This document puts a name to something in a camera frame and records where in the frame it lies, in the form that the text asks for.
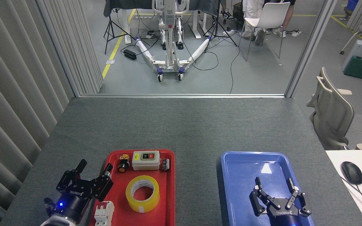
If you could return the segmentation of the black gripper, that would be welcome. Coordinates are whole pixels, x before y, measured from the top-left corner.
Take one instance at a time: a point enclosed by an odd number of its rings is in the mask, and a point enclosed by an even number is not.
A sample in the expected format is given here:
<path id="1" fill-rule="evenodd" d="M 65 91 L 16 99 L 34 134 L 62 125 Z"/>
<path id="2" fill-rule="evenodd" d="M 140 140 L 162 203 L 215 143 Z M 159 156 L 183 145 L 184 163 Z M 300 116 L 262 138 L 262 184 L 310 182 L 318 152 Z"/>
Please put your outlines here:
<path id="1" fill-rule="evenodd" d="M 87 161 L 82 159 L 76 169 L 64 172 L 56 186 L 56 190 L 61 193 L 56 203 L 50 198 L 44 199 L 49 217 L 57 215 L 67 217 L 71 222 L 80 222 L 92 196 L 104 201 L 113 186 L 113 165 L 108 163 L 102 174 L 91 181 L 80 178 L 80 173 L 86 165 Z"/>
<path id="2" fill-rule="evenodd" d="M 293 184 L 291 178 L 286 180 L 290 197 L 286 198 L 283 202 L 282 208 L 276 198 L 269 196 L 262 189 L 260 178 L 255 178 L 255 184 L 253 191 L 250 193 L 250 202 L 255 216 L 259 217 L 262 214 L 266 214 L 269 217 L 271 226 L 302 226 L 303 223 L 300 216 L 308 217 L 311 215 L 312 210 L 310 204 L 306 202 L 307 194 L 301 192 L 297 186 Z M 294 202 L 298 199 L 300 201 L 300 208 L 294 205 Z M 267 208 L 263 207 L 259 200 L 261 200 Z"/>

